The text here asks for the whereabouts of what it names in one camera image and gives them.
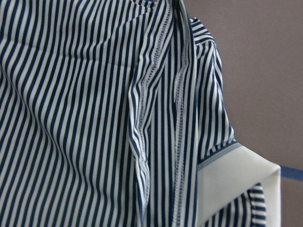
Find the brown paper table cover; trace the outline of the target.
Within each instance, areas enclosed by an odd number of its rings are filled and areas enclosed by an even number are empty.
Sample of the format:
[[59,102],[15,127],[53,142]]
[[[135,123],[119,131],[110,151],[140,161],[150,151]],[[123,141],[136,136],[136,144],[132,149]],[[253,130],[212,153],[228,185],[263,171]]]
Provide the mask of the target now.
[[267,160],[303,170],[303,3],[187,0],[213,35],[235,138]]

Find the navy white striped polo shirt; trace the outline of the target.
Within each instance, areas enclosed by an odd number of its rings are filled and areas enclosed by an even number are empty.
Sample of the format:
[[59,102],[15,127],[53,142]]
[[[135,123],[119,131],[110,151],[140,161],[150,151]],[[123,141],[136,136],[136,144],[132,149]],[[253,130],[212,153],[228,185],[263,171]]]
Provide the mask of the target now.
[[280,173],[183,1],[1,1],[1,226],[279,227]]

